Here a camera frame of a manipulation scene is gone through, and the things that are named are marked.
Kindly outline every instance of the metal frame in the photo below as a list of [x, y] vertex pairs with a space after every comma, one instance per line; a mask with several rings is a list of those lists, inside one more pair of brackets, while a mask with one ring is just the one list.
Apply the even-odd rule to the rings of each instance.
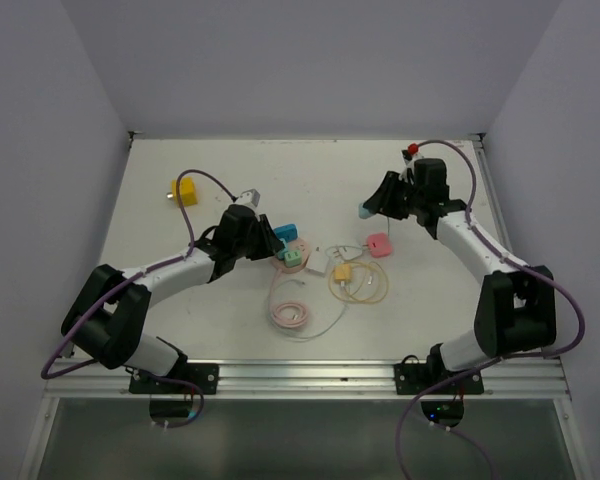
[[[473, 143], [487, 196], [501, 243], [511, 249], [502, 212], [493, 188], [482, 142]], [[394, 360], [377, 361], [239, 361], [190, 360], [220, 365], [217, 394], [222, 400], [396, 400]], [[61, 359], [57, 367], [75, 364]], [[508, 360], [482, 372], [485, 394], [472, 400], [544, 399], [553, 400], [567, 451], [578, 480], [593, 479], [584, 444], [573, 417], [567, 382], [560, 360]], [[38, 418], [29, 442], [19, 480], [34, 480], [42, 465], [59, 400], [62, 398], [147, 399], [130, 395], [129, 375], [123, 369], [106, 370], [100, 365], [83, 368], [71, 375], [47, 382]], [[170, 398], [168, 395], [153, 398]], [[429, 399], [448, 399], [431, 395]]]

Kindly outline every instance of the yellow plug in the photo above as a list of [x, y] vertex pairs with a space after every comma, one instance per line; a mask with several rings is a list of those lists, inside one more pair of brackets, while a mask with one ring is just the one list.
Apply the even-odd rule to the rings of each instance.
[[351, 265], [348, 263], [336, 265], [333, 272], [333, 279], [336, 283], [349, 283], [351, 281]]
[[[176, 199], [176, 181], [171, 180], [171, 195], [176, 205], [178, 200]], [[180, 180], [180, 198], [182, 199], [182, 205], [188, 207], [189, 205], [196, 205], [198, 203], [198, 197], [196, 196], [196, 186], [190, 177], [184, 177]]]

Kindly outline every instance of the cable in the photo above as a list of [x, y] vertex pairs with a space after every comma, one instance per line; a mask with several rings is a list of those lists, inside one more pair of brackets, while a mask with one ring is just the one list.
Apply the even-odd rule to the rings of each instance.
[[[446, 380], [443, 380], [442, 382], [437, 383], [437, 384], [423, 390], [418, 395], [413, 397], [411, 399], [411, 401], [407, 404], [406, 408], [402, 412], [402, 415], [400, 416], [400, 419], [398, 420], [398, 425], [396, 426], [396, 431], [395, 431], [395, 444], [394, 444], [396, 457], [398, 459], [398, 464], [400, 465], [400, 470], [402, 471], [404, 478], [407, 480], [412, 480], [413, 477], [411, 477], [411, 475], [409, 474], [407, 467], [404, 463], [404, 460], [402, 458], [402, 445], [401, 445], [400, 433], [402, 431], [402, 426], [404, 424], [405, 419], [407, 418], [407, 415], [409, 414], [411, 409], [414, 407], [414, 405], [416, 405], [423, 396], [434, 393], [434, 392], [438, 391], [439, 389], [446, 387], [447, 385], [450, 385], [459, 380], [462, 380], [464, 378], [472, 376], [472, 375], [480, 372], [481, 370], [484, 370], [485, 368], [496, 365], [497, 363], [499, 363], [505, 359], [534, 358], [534, 357], [553, 358], [557, 355], [562, 355], [563, 353], [567, 353], [567, 352], [573, 350], [582, 341], [584, 334], [585, 334], [585, 329], [586, 329], [586, 322], [585, 322], [584, 313], [582, 311], [582, 308], [580, 307], [580, 305], [578, 304], [576, 299], [573, 297], [573, 295], [571, 295], [570, 292], [568, 292], [562, 285], [558, 284], [553, 279], [545, 277], [544, 275], [542, 275], [538, 272], [535, 272], [534, 270], [531, 270], [530, 268], [528, 268], [524, 265], [520, 265], [517, 262], [514, 262], [514, 261], [510, 260], [509, 258], [507, 258], [505, 255], [503, 255], [503, 252], [501, 252], [495, 245], [493, 245], [480, 232], [480, 230], [473, 224], [473, 222], [471, 221], [471, 207], [473, 205], [473, 201], [475, 200], [475, 196], [476, 196], [477, 176], [476, 176], [475, 168], [473, 167], [473, 165], [471, 164], [471, 161], [465, 155], [465, 153], [462, 150], [460, 150], [458, 147], [453, 145], [452, 143], [446, 142], [444, 140], [427, 140], [425, 142], [419, 143], [418, 148], [426, 146], [426, 145], [431, 145], [431, 144], [440, 144], [440, 145], [444, 145], [446, 147], [451, 148], [458, 155], [460, 155], [460, 157], [464, 160], [464, 162], [467, 164], [467, 167], [469, 168], [469, 173], [471, 174], [471, 193], [469, 194], [469, 201], [467, 202], [467, 208], [465, 209], [465, 220], [469, 224], [471, 231], [476, 235], [476, 237], [482, 242], [482, 244], [485, 247], [487, 247], [491, 252], [493, 252], [495, 255], [497, 255], [504, 263], [506, 263], [507, 265], [509, 265], [513, 268], [516, 268], [528, 275], [531, 275], [532, 277], [536, 278], [537, 280], [540, 280], [540, 281], [546, 283], [547, 285], [551, 286], [552, 288], [554, 288], [555, 290], [560, 292], [560, 294], [562, 296], [564, 296], [567, 299], [567, 301], [571, 304], [571, 306], [573, 307], [573, 310], [578, 319], [578, 333], [576, 334], [576, 337], [574, 338], [573, 341], [571, 341], [564, 347], [557, 348], [553, 352], [515, 353], [515, 354], [507, 355], [505, 357], [494, 358], [494, 359], [491, 359], [477, 367], [471, 368], [469, 370], [465, 370], [464, 372], [460, 372], [452, 377], [449, 377]], [[489, 463], [489, 468], [491, 471], [491, 479], [492, 480], [499, 479], [500, 477], [499, 477], [498, 473], [495, 471], [493, 462], [489, 459], [489, 456], [488, 456], [486, 450], [484, 450], [479, 444], [477, 444], [473, 440], [466, 437], [466, 435], [462, 434], [460, 436], [462, 438], [465, 438], [466, 440], [468, 440], [470, 443], [472, 443], [480, 451], [481, 455], [487, 459], [487, 462]]]
[[172, 385], [182, 385], [184, 387], [187, 387], [191, 389], [193, 393], [196, 393], [200, 397], [200, 403], [198, 404], [198, 408], [195, 410], [195, 412], [191, 412], [186, 420], [174, 423], [170, 423], [168, 420], [165, 420], [164, 422], [155, 422], [156, 425], [160, 425], [163, 428], [186, 427], [190, 423], [193, 423], [200, 416], [200, 414], [202, 413], [202, 409], [204, 408], [204, 394], [202, 393], [202, 389], [200, 389], [200, 387], [198, 387], [195, 383], [187, 382], [186, 380], [178, 380], [176, 378], [159, 377], [151, 372], [147, 372], [146, 370], [140, 370], [140, 372], [144, 373], [147, 377], [151, 378], [156, 382], [170, 383]]
[[195, 174], [203, 175], [207, 178], [210, 178], [222, 190], [224, 190], [227, 193], [227, 195], [229, 195], [229, 197], [232, 199], [232, 201], [235, 201], [235, 199], [237, 198], [235, 195], [233, 195], [229, 191], [229, 189], [227, 189], [227, 187], [224, 186], [224, 184], [222, 182], [220, 182], [220, 180], [218, 180], [214, 176], [208, 174], [207, 172], [203, 172], [202, 170], [189, 169], [189, 170], [185, 170], [180, 175], [178, 175], [178, 179], [176, 180], [176, 199], [178, 201], [178, 206], [180, 207], [180, 212], [182, 213], [182, 217], [184, 218], [184, 222], [187, 226], [187, 231], [189, 232], [189, 248], [187, 249], [187, 253], [185, 254], [184, 257], [177, 256], [177, 257], [169, 258], [167, 260], [162, 260], [160, 262], [154, 263], [153, 265], [150, 265], [149, 267], [147, 267], [147, 269], [144, 272], [140, 271], [140, 272], [136, 273], [135, 275], [132, 275], [131, 277], [125, 279], [123, 282], [119, 283], [118, 285], [113, 287], [111, 290], [109, 290], [107, 293], [102, 295], [98, 300], [96, 300], [95, 303], [93, 305], [91, 305], [91, 307], [89, 307], [89, 309], [78, 319], [78, 321], [73, 325], [73, 327], [71, 327], [71, 329], [63, 337], [60, 344], [53, 351], [53, 353], [51, 354], [49, 359], [45, 362], [44, 366], [42, 367], [42, 371], [40, 372], [40, 376], [42, 377], [43, 380], [51, 380], [53, 378], [58, 378], [62, 375], [66, 375], [67, 373], [73, 372], [82, 367], [86, 367], [87, 365], [92, 365], [94, 363], [97, 363], [97, 360], [91, 359], [91, 360], [81, 362], [79, 364], [73, 365], [71, 367], [67, 367], [65, 369], [62, 369], [62, 370], [59, 370], [56, 372], [50, 372], [51, 367], [53, 366], [53, 364], [56, 361], [56, 358], [58, 358], [60, 356], [61, 352], [66, 348], [66, 346], [69, 344], [69, 342], [73, 339], [76, 332], [78, 330], [80, 330], [80, 328], [82, 328], [82, 326], [87, 321], [89, 321], [89, 319], [93, 316], [93, 314], [99, 308], [102, 308], [102, 306], [107, 302], [107, 300], [109, 300], [115, 294], [117, 294], [118, 292], [120, 292], [121, 290], [126, 288], [131, 283], [140, 279], [141, 277], [143, 277], [151, 272], [154, 272], [160, 268], [164, 268], [169, 265], [173, 265], [175, 263], [181, 262], [185, 258], [188, 258], [189, 256], [191, 256], [191, 254], [193, 253], [193, 249], [195, 248], [195, 235], [193, 233], [193, 227], [191, 226], [191, 222], [189, 221], [189, 216], [187, 215], [187, 211], [184, 208], [184, 204], [182, 203], [182, 198], [180, 196], [180, 182], [185, 175], [190, 174], [190, 173], [195, 173]]
[[387, 273], [384, 271], [384, 269], [380, 266], [379, 263], [377, 263], [377, 262], [364, 263], [364, 262], [352, 261], [352, 262], [346, 262], [346, 264], [351, 265], [354, 270], [356, 268], [364, 268], [364, 269], [366, 269], [367, 272], [369, 272], [370, 275], [373, 275], [373, 272], [375, 272], [378, 274], [378, 276], [381, 276], [384, 279], [384, 285], [385, 285], [384, 293], [382, 294], [382, 296], [380, 298], [375, 298], [378, 295], [378, 293], [380, 292], [380, 285], [382, 283], [382, 282], [378, 282], [376, 290], [373, 292], [372, 295], [370, 295], [366, 298], [356, 297], [357, 292], [362, 288], [362, 286], [367, 281], [367, 275], [365, 275], [364, 278], [362, 279], [362, 282], [360, 283], [360, 285], [358, 286], [358, 288], [356, 289], [355, 292], [350, 293], [350, 292], [347, 292], [346, 290], [344, 290], [346, 297], [341, 297], [333, 290], [333, 283], [335, 283], [335, 281], [334, 281], [335, 269], [334, 269], [331, 271], [331, 274], [329, 275], [329, 279], [327, 282], [327, 286], [329, 287], [329, 291], [331, 292], [331, 295], [333, 295], [335, 298], [337, 298], [341, 302], [364, 304], [364, 305], [374, 305], [376, 303], [380, 303], [382, 300], [384, 300], [386, 298], [387, 294], [389, 293], [389, 287], [390, 287], [389, 277], [388, 277]]
[[[268, 310], [267, 316], [268, 316], [269, 320], [271, 321], [271, 324], [274, 327], [276, 327], [276, 329], [280, 333], [289, 337], [289, 339], [293, 339], [293, 340], [296, 340], [299, 342], [308, 342], [310, 340], [315, 340], [316, 338], [323, 336], [325, 333], [327, 333], [329, 330], [331, 330], [333, 327], [335, 327], [336, 324], [342, 319], [342, 317], [344, 317], [344, 314], [347, 311], [346, 303], [342, 304], [342, 310], [340, 311], [340, 314], [336, 317], [336, 319], [333, 322], [331, 322], [329, 324], [329, 326], [327, 326], [321, 332], [318, 332], [314, 335], [299, 335], [299, 334], [295, 333], [294, 332], [295, 329], [300, 328], [301, 326], [303, 326], [307, 323], [307, 320], [309, 318], [308, 307], [302, 302], [284, 302], [284, 303], [281, 303], [278, 305], [273, 305], [272, 299], [273, 299], [274, 292], [279, 287], [284, 285], [285, 283], [297, 283], [298, 285], [304, 285], [305, 283], [301, 280], [290, 279], [290, 280], [285, 280], [284, 282], [280, 282], [279, 284], [276, 285], [276, 281], [278, 280], [278, 278], [280, 278], [281, 274], [282, 274], [282, 272], [280, 270], [278, 270], [276, 272], [276, 274], [274, 275], [273, 281], [271, 282], [271, 288], [269, 289], [269, 296], [267, 297], [267, 310]], [[298, 318], [290, 319], [289, 317], [284, 317], [282, 315], [282, 310], [289, 309], [289, 308], [296, 309], [296, 311], [301, 312], [301, 314], [298, 315], [298, 317], [301, 320], [298, 320]]]

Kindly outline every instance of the gray partition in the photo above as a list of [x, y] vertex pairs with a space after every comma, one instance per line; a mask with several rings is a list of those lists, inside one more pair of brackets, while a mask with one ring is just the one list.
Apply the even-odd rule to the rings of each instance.
[[[188, 427], [152, 427], [142, 400], [62, 400], [39, 478], [402, 478], [390, 401], [211, 400]], [[489, 477], [478, 451], [430, 428], [419, 413], [403, 431], [416, 479]], [[575, 478], [552, 401], [467, 402], [459, 427], [489, 452], [502, 480]]]

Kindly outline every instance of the gray wall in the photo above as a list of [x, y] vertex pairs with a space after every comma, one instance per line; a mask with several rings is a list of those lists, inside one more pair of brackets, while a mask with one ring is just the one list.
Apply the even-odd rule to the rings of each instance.
[[97, 261], [125, 142], [60, 2], [0, 0], [0, 479], [17, 475], [40, 368]]
[[[564, 0], [487, 135], [515, 250], [551, 267], [588, 317], [564, 357], [600, 478], [600, 0]], [[560, 304], [560, 342], [575, 320]]]
[[559, 0], [63, 0], [152, 137], [485, 131]]

